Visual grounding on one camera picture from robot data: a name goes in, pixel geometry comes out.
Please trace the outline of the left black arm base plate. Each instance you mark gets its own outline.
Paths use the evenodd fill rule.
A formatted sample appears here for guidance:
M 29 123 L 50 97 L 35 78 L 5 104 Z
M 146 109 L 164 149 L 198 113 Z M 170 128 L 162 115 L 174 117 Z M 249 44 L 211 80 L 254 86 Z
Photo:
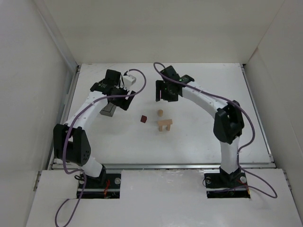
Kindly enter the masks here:
M 79 190 L 82 189 L 84 186 L 83 174 L 75 175 L 74 178 L 78 180 L 78 189 Z M 120 183 L 121 183 L 121 174 L 117 174 L 117 173 L 107 173 L 105 178 L 102 178 L 101 180 L 99 178 L 87 176 L 87 181 L 84 189 L 101 190 L 101 189 L 105 189 L 107 186 L 109 189 L 119 189 Z

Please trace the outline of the wooden block numbered 55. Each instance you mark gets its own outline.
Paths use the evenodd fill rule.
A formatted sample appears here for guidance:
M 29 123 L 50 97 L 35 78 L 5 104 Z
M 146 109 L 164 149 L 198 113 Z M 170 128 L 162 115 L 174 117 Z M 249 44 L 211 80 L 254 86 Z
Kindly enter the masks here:
M 160 120 L 160 121 L 157 121 L 157 124 L 159 126 L 172 125 L 173 121 L 172 121 L 172 119 Z

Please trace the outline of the dark red wooden cube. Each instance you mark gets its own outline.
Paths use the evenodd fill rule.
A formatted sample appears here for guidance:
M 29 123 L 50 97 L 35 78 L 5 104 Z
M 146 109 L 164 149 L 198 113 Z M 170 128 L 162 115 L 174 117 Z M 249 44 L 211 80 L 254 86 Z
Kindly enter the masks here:
M 146 123 L 146 122 L 147 122 L 147 116 L 142 115 L 142 116 L 141 116 L 141 119 L 140 119 L 140 122 Z

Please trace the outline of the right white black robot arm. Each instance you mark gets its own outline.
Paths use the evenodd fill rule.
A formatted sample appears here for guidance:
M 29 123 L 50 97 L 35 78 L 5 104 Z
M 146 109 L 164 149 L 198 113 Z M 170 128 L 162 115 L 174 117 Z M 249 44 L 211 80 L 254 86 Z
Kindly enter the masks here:
M 237 164 L 239 139 L 244 128 L 240 104 L 235 100 L 203 91 L 189 75 L 179 76 L 172 66 L 157 71 L 156 101 L 176 102 L 179 97 L 194 102 L 214 119 L 213 133 L 221 146 L 220 178 L 231 184 L 240 175 Z

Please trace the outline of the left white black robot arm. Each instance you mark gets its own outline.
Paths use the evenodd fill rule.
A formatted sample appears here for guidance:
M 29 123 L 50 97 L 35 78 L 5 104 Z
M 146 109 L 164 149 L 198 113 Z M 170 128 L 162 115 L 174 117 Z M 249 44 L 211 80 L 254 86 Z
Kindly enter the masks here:
M 126 111 L 135 95 L 134 91 L 130 91 L 135 82 L 136 77 L 132 75 L 107 70 L 105 78 L 90 88 L 80 109 L 64 124 L 54 127 L 55 158 L 76 164 L 83 176 L 103 183 L 106 169 L 92 157 L 86 130 L 108 104 Z

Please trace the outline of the light wooden cylinder block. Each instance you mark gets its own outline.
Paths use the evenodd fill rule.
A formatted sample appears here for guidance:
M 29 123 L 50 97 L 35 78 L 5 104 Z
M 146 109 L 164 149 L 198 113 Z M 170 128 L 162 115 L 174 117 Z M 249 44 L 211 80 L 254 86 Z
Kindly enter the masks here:
M 161 110 L 161 109 L 158 110 L 158 116 L 159 116 L 159 117 L 162 117 L 162 116 L 163 116 L 163 110 Z

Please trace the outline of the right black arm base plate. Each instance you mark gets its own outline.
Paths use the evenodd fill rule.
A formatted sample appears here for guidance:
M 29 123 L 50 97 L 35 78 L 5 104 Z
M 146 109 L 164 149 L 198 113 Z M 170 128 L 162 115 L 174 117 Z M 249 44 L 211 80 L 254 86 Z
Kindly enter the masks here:
M 205 173 L 205 184 L 207 189 L 227 189 L 243 186 L 241 178 L 246 179 L 245 173 L 240 173 L 238 176 L 229 179 L 220 173 Z

